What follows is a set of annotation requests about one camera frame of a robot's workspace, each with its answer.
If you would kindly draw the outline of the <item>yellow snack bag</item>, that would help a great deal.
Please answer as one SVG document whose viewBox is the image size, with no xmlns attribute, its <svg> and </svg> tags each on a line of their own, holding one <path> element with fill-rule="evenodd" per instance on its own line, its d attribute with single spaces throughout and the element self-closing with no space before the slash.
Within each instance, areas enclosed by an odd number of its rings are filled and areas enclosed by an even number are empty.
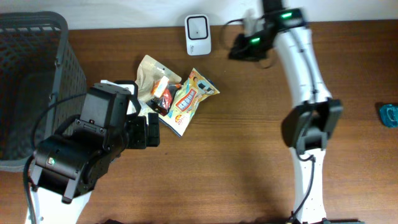
<svg viewBox="0 0 398 224">
<path fill-rule="evenodd" d="M 169 112 L 160 115 L 159 119 L 178 137 L 182 137 L 200 102 L 219 93 L 211 80 L 193 68 L 181 89 L 177 90 Z"/>
</svg>

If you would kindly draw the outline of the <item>beige kraft pouch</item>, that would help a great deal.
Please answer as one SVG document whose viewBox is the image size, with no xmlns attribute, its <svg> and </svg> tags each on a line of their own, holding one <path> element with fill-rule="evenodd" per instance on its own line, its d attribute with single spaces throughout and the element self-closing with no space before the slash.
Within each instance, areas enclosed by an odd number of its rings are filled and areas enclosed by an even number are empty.
<svg viewBox="0 0 398 224">
<path fill-rule="evenodd" d="M 145 55 L 141 60 L 136 77 L 138 99 L 144 103 L 153 98 L 151 91 L 162 77 L 167 77 L 170 84 L 178 84 L 182 81 L 180 76 L 149 55 Z"/>
</svg>

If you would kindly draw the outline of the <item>teal mouthwash bottle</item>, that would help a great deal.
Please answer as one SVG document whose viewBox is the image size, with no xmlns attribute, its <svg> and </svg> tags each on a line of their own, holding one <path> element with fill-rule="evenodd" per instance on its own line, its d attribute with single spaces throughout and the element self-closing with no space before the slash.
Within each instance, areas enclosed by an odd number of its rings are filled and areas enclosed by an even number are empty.
<svg viewBox="0 0 398 224">
<path fill-rule="evenodd" d="M 388 128 L 396 128 L 397 124 L 397 106 L 396 105 L 383 105 L 379 109 L 379 114 L 383 125 Z"/>
</svg>

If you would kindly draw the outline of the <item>small orange packet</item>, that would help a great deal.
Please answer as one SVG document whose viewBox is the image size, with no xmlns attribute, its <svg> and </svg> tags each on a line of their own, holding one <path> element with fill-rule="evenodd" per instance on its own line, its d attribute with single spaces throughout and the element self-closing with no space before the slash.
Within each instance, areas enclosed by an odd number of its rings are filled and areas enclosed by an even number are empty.
<svg viewBox="0 0 398 224">
<path fill-rule="evenodd" d="M 162 95 L 164 94 L 164 91 L 167 89 L 168 85 L 169 85 L 169 78 L 163 76 L 160 80 L 155 82 L 153 89 L 151 90 L 152 96 L 156 98 L 161 98 Z"/>
</svg>

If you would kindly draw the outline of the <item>dark red black packet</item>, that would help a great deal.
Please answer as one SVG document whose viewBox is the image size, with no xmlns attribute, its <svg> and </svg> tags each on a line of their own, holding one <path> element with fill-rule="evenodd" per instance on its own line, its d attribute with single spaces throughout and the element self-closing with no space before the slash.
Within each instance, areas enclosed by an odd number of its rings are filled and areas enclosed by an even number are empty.
<svg viewBox="0 0 398 224">
<path fill-rule="evenodd" d="M 149 108 L 162 116 L 167 115 L 174 100 L 176 92 L 181 89 L 181 84 L 168 84 L 160 98 L 153 98 L 146 104 Z"/>
</svg>

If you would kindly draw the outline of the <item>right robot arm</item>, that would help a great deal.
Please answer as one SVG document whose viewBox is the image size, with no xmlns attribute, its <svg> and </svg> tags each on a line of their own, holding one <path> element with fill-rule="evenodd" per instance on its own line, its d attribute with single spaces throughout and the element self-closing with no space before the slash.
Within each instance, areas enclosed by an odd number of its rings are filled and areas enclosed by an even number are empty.
<svg viewBox="0 0 398 224">
<path fill-rule="evenodd" d="M 294 165 L 295 201 L 287 223 L 328 223 L 323 162 L 343 105 L 325 85 L 302 10 L 284 7 L 281 0 L 263 1 L 262 8 L 261 17 L 248 14 L 240 20 L 244 32 L 235 39 L 228 57 L 258 62 L 275 50 L 292 98 L 292 110 L 281 124 Z"/>
</svg>

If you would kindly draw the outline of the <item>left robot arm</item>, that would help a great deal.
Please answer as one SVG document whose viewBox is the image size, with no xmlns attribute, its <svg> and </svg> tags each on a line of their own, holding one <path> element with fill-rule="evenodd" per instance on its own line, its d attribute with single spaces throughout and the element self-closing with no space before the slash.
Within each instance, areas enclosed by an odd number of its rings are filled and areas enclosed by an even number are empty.
<svg viewBox="0 0 398 224">
<path fill-rule="evenodd" d="M 160 144 L 159 116 L 141 116 L 134 81 L 103 80 L 82 96 L 81 113 L 67 118 L 34 147 L 24 166 L 26 223 L 76 223 L 97 181 L 125 149 Z"/>
</svg>

